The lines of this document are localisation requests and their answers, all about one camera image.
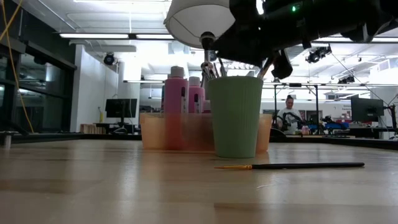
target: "yellow cable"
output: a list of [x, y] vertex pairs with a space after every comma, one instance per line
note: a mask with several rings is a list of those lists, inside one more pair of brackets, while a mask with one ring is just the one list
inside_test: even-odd
[[5, 23], [6, 28], [5, 28], [5, 30], [2, 32], [2, 34], [0, 35], [0, 41], [2, 40], [2, 38], [4, 37], [4, 35], [6, 34], [6, 32], [8, 32], [8, 29], [10, 28], [12, 22], [14, 21], [15, 17], [17, 16], [18, 10], [19, 10], [19, 8], [20, 8], [21, 5], [22, 5], [22, 1], [23, 1], [23, 0], [21, 0], [21, 1], [19, 2], [18, 6], [17, 6], [17, 9], [16, 9], [15, 12], [13, 13], [13, 15], [11, 16], [11, 19], [10, 19], [10, 21], [8, 22], [8, 24], [7, 24], [7, 21], [5, 21], [5, 22], [6, 22], [6, 23]]
[[[18, 10], [19, 10], [19, 7], [17, 7], [16, 11], [14, 12], [14, 15], [17, 14]], [[17, 78], [17, 71], [16, 71], [15, 65], [14, 65], [14, 59], [12, 58], [12, 50], [11, 50], [10, 36], [9, 36], [9, 34], [8, 34], [8, 28], [9, 28], [9, 25], [11, 25], [11, 23], [13, 22], [14, 16], [11, 18], [11, 20], [9, 21], [9, 23], [8, 23], [8, 25], [7, 25], [6, 7], [5, 7], [5, 5], [4, 5], [4, 1], [3, 1], [3, 4], [2, 4], [2, 12], [3, 12], [4, 25], [6, 25], [6, 29], [4, 30], [4, 32], [6, 33], [6, 36], [7, 36], [8, 49], [9, 49], [9, 53], [10, 53], [11, 66], [12, 66], [12, 71], [13, 71], [13, 73], [14, 73], [15, 83], [16, 83], [16, 85], [17, 85], [19, 97], [21, 98], [21, 104], [22, 104], [22, 107], [23, 107], [24, 112], [25, 112], [26, 120], [27, 120], [27, 122], [29, 123], [30, 130], [32, 131], [32, 133], [34, 133], [34, 130], [33, 130], [33, 127], [32, 127], [32, 123], [30, 122], [30, 119], [29, 119], [29, 117], [28, 117], [28, 115], [27, 115], [27, 111], [26, 111], [26, 107], [25, 107], [24, 100], [22, 99], [22, 94], [21, 94], [20, 91], [19, 91], [19, 82], [18, 82], [18, 78]]]

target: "ribbed cup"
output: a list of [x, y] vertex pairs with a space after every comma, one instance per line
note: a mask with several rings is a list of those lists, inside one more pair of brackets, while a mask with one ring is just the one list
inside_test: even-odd
[[217, 156], [250, 158], [256, 155], [262, 86], [263, 81], [254, 77], [209, 81]]

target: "person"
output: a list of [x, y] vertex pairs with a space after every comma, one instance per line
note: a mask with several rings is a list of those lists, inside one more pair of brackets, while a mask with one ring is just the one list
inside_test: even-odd
[[[294, 105], [294, 99], [290, 95], [288, 95], [286, 98], [286, 108], [284, 108], [283, 110], [280, 110], [278, 112], [277, 124], [278, 124], [279, 129], [282, 128], [282, 123], [283, 123], [279, 117], [283, 118], [284, 113], [292, 113], [292, 114], [298, 116], [299, 118], [301, 118], [300, 112], [296, 109], [293, 109], [293, 105]], [[291, 126], [288, 126], [287, 127], [288, 130], [287, 131], [285, 130], [284, 133], [285, 134], [294, 134], [294, 132], [297, 131], [297, 119], [289, 114], [286, 116], [285, 119]]]

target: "desk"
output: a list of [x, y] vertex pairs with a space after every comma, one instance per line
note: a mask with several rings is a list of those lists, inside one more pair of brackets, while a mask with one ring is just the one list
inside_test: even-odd
[[374, 138], [379, 139], [382, 132], [394, 132], [393, 128], [350, 128], [349, 135], [357, 138]]
[[355, 136], [334, 136], [334, 135], [318, 135], [318, 134], [310, 134], [310, 135], [299, 135], [299, 134], [287, 134], [288, 138], [355, 138]]
[[[118, 124], [114, 123], [95, 123], [95, 126], [105, 128], [106, 134], [111, 134], [114, 130], [119, 128]], [[127, 129], [127, 133], [138, 133], [141, 134], [141, 129], [136, 128], [137, 125], [125, 124], [124, 128]]]
[[[17, 144], [0, 154], [0, 217], [29, 224], [396, 224], [396, 157], [327, 144], [271, 144], [268, 154], [243, 160], [143, 151], [139, 141]], [[213, 168], [337, 161], [366, 166]]]

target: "bottle cap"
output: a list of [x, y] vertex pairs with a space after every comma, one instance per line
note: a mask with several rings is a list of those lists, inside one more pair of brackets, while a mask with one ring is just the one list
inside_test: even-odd
[[189, 86], [200, 86], [199, 77], [189, 77]]
[[184, 68], [173, 66], [170, 73], [171, 77], [183, 78], [184, 77]]

